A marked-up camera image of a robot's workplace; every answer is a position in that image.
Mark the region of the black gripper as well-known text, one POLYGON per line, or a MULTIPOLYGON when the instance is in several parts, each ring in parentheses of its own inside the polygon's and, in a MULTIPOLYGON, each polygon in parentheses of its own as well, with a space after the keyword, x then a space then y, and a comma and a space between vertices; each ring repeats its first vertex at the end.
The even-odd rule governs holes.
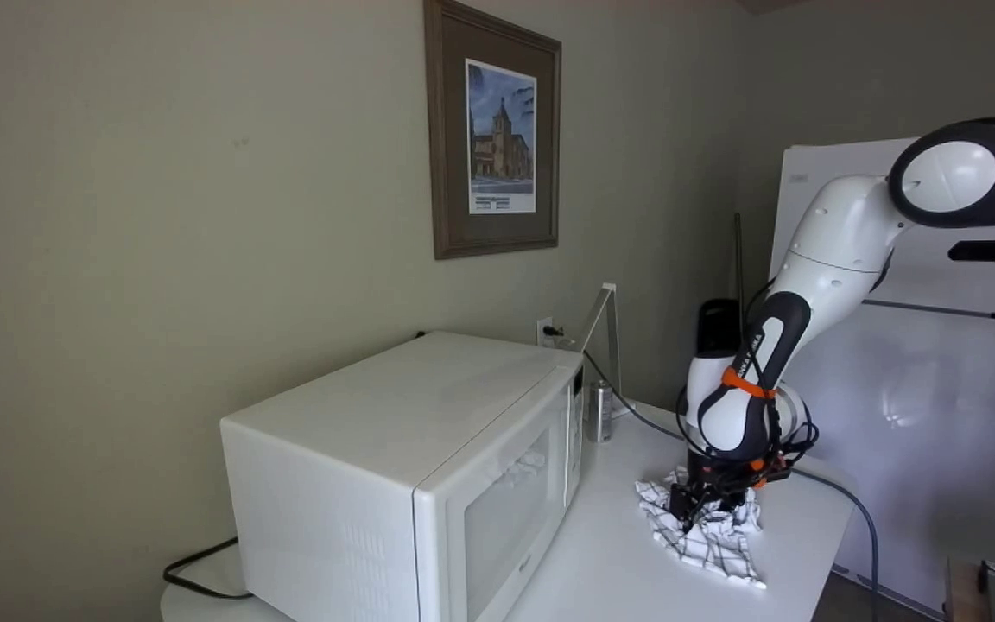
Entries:
POLYGON ((738 516, 751 502, 751 486, 764 484, 778 470, 778 453, 758 453, 729 460, 724 453, 691 451, 688 476, 667 493, 667 512, 679 530, 691 530, 701 506, 712 502, 712 512, 738 516))

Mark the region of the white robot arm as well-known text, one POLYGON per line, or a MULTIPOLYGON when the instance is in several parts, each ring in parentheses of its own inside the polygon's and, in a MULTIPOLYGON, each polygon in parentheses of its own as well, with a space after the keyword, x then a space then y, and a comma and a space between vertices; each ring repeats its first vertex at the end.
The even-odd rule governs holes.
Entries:
POLYGON ((807 408, 782 386, 784 369, 884 279, 908 226, 995 226, 995 118, 926 133, 884 178, 842 178, 814 193, 768 296, 724 347, 691 361, 688 476, 669 486, 679 530, 712 509, 732 512, 814 447, 807 408))

